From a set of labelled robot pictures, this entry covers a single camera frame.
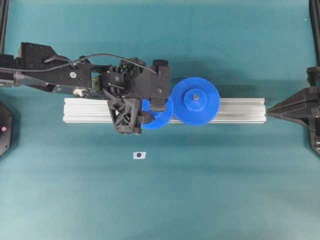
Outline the black frame with arm base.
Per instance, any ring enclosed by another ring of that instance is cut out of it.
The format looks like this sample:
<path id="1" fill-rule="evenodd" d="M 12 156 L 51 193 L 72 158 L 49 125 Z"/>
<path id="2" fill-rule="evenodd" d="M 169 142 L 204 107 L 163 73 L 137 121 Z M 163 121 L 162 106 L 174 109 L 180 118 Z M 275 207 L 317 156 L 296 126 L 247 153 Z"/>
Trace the black frame with arm base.
<path id="1" fill-rule="evenodd" d="M 314 41 L 316 66 L 307 69 L 308 82 L 317 88 L 317 100 L 314 115 L 314 133 L 310 133 L 311 148 L 320 155 L 320 1 L 309 1 L 309 15 Z"/>

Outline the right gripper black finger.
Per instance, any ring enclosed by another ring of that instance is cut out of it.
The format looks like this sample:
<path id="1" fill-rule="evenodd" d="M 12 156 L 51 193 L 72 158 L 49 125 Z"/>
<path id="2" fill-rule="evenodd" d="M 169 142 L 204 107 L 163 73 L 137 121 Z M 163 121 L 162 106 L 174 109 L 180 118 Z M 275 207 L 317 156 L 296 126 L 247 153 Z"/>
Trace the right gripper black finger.
<path id="1" fill-rule="evenodd" d="M 313 88 L 300 90 L 267 110 L 267 116 L 300 124 L 312 130 Z"/>

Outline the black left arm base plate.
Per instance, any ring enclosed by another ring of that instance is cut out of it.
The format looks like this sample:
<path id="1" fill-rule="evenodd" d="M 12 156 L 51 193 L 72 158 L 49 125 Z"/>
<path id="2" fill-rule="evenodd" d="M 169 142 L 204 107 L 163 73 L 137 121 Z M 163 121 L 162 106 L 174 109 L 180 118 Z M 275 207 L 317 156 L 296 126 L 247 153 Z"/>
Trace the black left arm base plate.
<path id="1" fill-rule="evenodd" d="M 0 156 L 2 157 L 11 147 L 14 115 L 10 109 L 0 102 Z"/>

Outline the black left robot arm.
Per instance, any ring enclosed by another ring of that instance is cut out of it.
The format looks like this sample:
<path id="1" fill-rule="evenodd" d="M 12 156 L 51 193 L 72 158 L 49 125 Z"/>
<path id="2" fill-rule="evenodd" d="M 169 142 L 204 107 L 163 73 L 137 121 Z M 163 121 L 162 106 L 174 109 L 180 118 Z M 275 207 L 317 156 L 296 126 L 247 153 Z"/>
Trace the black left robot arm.
<path id="1" fill-rule="evenodd" d="M 28 86 L 79 98 L 148 100 L 152 110 L 163 112 L 171 92 L 168 61 L 156 59 L 151 66 L 137 58 L 118 56 L 118 65 L 90 62 L 91 55 L 77 60 L 57 54 L 51 46 L 29 42 L 20 45 L 18 56 L 0 55 L 0 84 Z"/>

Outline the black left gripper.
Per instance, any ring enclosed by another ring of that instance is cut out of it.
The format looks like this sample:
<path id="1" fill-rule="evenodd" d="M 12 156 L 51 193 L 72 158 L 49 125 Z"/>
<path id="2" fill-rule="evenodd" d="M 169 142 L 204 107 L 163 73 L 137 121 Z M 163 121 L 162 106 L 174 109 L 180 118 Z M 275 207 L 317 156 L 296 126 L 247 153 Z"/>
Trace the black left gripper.
<path id="1" fill-rule="evenodd" d="M 138 58 L 121 60 L 118 66 L 109 66 L 100 78 L 100 86 L 115 97 L 140 98 L 150 100 L 152 112 L 165 112 L 167 98 L 171 91 L 171 68 L 169 62 L 156 59 L 147 68 Z M 142 111 L 139 124 L 149 124 L 154 116 Z"/>

